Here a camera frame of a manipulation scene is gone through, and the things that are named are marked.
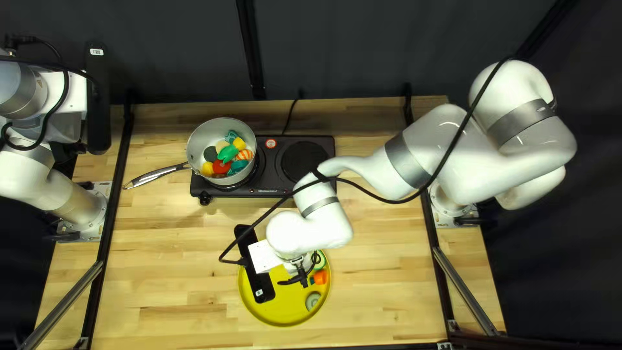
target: orange striped toy fruit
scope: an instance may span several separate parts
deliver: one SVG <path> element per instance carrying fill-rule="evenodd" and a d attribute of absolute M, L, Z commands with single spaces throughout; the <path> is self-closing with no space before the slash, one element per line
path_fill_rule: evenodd
<path fill-rule="evenodd" d="M 242 149 L 236 156 L 235 159 L 238 161 L 250 161 L 253 158 L 253 151 L 250 149 Z"/>

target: mounting plate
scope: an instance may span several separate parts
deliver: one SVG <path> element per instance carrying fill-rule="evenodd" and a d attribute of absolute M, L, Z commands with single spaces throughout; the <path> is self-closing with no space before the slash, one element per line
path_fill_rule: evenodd
<path fill-rule="evenodd" d="M 61 221 L 56 228 L 56 234 L 68 237 L 74 234 L 75 238 L 58 239 L 58 243 L 100 241 L 101 231 L 104 227 L 104 219 L 106 218 L 106 206 L 108 205 L 108 198 L 110 197 L 112 186 L 112 181 L 93 181 L 93 189 L 87 191 L 99 198 L 98 205 L 100 206 L 100 214 L 97 215 L 92 222 L 80 227 L 75 227 L 69 222 Z"/>
<path fill-rule="evenodd" d="M 434 225 L 437 229 L 465 229 L 467 227 L 477 227 L 477 225 L 456 225 L 453 223 L 454 217 L 443 214 L 440 210 L 437 210 L 430 201 L 430 208 L 432 208 L 432 218 L 434 219 Z M 480 217 L 480 213 L 477 211 L 477 207 L 474 204 L 470 204 L 464 210 L 464 215 L 460 217 Z"/>

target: sticker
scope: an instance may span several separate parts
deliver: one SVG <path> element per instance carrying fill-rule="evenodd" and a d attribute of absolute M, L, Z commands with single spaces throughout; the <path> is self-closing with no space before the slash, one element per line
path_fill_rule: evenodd
<path fill-rule="evenodd" d="M 95 56 L 104 56 L 104 50 L 102 49 L 91 49 L 91 55 Z"/>
<path fill-rule="evenodd" d="M 268 140 L 266 140 L 266 147 L 272 149 L 276 147 L 276 140 L 273 138 L 269 138 Z"/>

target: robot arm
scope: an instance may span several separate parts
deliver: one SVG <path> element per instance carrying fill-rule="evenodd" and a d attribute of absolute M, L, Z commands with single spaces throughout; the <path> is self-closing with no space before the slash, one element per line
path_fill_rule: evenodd
<path fill-rule="evenodd" d="M 0 49 L 0 55 L 7 53 Z M 69 73 L 64 103 L 50 116 L 43 142 L 30 150 L 4 144 L 0 150 L 0 196 L 25 202 L 55 214 L 75 229 L 103 218 L 105 200 L 52 169 L 50 142 L 80 139 L 86 117 L 86 80 Z M 3 136 L 16 146 L 31 146 L 42 131 L 44 115 L 57 104 L 65 88 L 63 72 L 44 72 L 26 64 L 0 62 L 0 125 L 12 126 Z"/>
<path fill-rule="evenodd" d="M 494 65 L 476 78 L 475 97 Z M 483 94 L 456 147 L 436 178 L 437 205 L 452 208 L 491 197 L 506 209 L 526 206 L 564 178 L 575 139 L 549 106 L 553 95 L 544 76 L 521 61 L 505 63 Z M 441 105 L 377 149 L 371 156 L 335 157 L 318 166 L 324 176 L 344 170 L 361 175 L 382 196 L 399 199 L 432 176 L 466 111 Z M 295 188 L 317 178 L 308 174 Z M 266 240 L 290 273 L 309 252 L 346 245 L 353 236 L 347 216 L 327 183 L 294 195 L 301 215 L 281 212 L 270 220 Z M 303 265 L 309 259 L 303 259 Z"/>

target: butcher block countertop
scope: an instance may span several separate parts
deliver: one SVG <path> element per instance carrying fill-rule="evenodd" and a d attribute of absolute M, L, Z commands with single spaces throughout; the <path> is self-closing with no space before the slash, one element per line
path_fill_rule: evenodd
<path fill-rule="evenodd" d="M 404 99 L 301 100 L 286 135 L 333 135 L 337 156 L 367 156 L 406 127 Z M 415 119 L 446 103 L 413 97 Z M 137 105 L 124 183 L 185 161 L 186 140 L 216 116 L 246 122 L 257 135 L 279 135 L 292 101 Z M 78 157 L 74 181 L 112 180 L 122 107 L 112 109 L 113 147 Z M 341 175 L 370 189 L 358 175 Z M 309 321 L 277 328 L 258 321 L 237 289 L 237 267 L 218 262 L 237 224 L 250 224 L 277 199 L 216 198 L 199 205 L 190 171 L 122 191 L 96 322 L 93 349 L 269 349 L 428 343 L 446 338 L 420 200 L 393 206 L 337 184 L 354 228 L 343 248 L 326 250 L 332 266 L 327 302 Z M 293 201 L 276 210 L 296 210 Z M 256 228 L 265 237 L 267 220 Z M 439 231 L 440 245 L 488 316 L 504 329 L 479 229 Z M 57 244 L 39 322 L 95 261 L 98 243 Z M 228 257 L 237 258 L 233 250 Z M 450 288 L 455 317 L 477 330 Z M 80 337 L 88 290 L 39 349 L 70 349 Z"/>

